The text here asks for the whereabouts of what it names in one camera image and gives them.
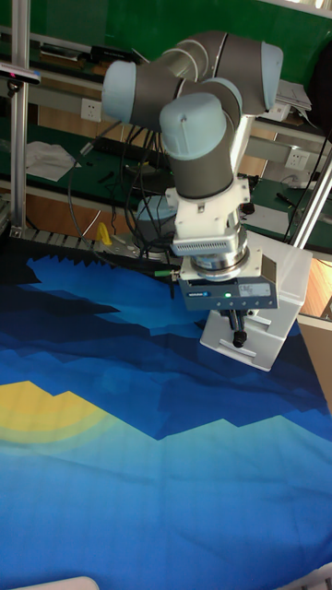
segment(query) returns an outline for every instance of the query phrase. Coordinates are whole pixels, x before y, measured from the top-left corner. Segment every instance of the green wall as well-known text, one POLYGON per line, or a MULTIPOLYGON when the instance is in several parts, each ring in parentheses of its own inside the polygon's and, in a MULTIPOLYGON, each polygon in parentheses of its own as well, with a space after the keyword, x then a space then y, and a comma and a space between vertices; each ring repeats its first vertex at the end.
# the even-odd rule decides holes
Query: green wall
MULTIPOLYGON (((10 26, 11 2, 1 5, 0 24, 10 26)), ((210 29, 278 45, 285 55, 282 77, 304 85, 332 40, 332 20, 258 0, 31 0, 32 32, 135 47, 148 59, 210 29)))

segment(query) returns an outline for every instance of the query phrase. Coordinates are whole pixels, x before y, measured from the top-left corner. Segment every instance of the blue fabric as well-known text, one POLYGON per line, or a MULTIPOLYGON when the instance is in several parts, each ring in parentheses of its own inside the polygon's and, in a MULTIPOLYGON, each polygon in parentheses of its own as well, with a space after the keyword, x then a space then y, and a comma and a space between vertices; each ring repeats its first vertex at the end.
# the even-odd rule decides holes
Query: blue fabric
POLYGON ((1 590, 267 590, 332 560, 332 423, 296 325, 264 373, 202 347, 178 289, 29 265, 39 283, 0 287, 0 384, 117 420, 0 443, 1 590))

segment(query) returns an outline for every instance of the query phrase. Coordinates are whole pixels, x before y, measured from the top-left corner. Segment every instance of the device label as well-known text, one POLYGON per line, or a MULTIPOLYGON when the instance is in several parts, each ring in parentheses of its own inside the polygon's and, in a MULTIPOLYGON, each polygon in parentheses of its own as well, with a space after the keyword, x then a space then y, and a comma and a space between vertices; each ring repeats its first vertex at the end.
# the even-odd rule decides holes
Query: device label
POLYGON ((187 293, 187 297, 209 297, 210 293, 208 291, 203 291, 202 293, 187 293))
POLYGON ((239 285, 239 292, 241 297, 269 297, 271 287, 268 283, 248 283, 247 285, 239 285))

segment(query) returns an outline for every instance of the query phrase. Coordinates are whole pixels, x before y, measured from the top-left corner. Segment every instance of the paper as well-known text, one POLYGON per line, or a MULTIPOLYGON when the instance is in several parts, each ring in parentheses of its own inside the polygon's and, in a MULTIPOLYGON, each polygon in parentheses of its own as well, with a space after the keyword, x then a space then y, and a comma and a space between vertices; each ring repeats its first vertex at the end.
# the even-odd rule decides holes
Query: paper
POLYGON ((27 145, 27 173, 57 182, 73 167, 75 159, 61 146, 33 141, 27 145))
POLYGON ((311 110, 311 102, 309 101, 302 84, 294 84, 293 82, 280 80, 277 100, 295 106, 302 106, 306 111, 311 110))
POLYGON ((285 211, 270 209, 268 206, 255 205, 255 213, 244 216, 241 222, 262 230, 284 234, 289 226, 289 217, 285 211))

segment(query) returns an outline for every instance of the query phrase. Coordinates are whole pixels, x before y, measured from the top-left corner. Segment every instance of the yellow object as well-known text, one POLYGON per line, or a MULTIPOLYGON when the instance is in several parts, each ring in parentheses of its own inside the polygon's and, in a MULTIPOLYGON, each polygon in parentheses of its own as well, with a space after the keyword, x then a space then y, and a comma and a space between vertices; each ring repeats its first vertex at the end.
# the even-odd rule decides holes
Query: yellow object
POLYGON ((98 225, 96 240, 97 240, 97 242, 99 242, 101 240, 105 246, 112 245, 112 240, 110 238, 110 234, 107 231, 105 224, 102 222, 99 223, 99 225, 98 225))
POLYGON ((12 443, 51 443, 111 428, 118 421, 70 391, 51 395, 29 381, 0 386, 0 438, 12 443))

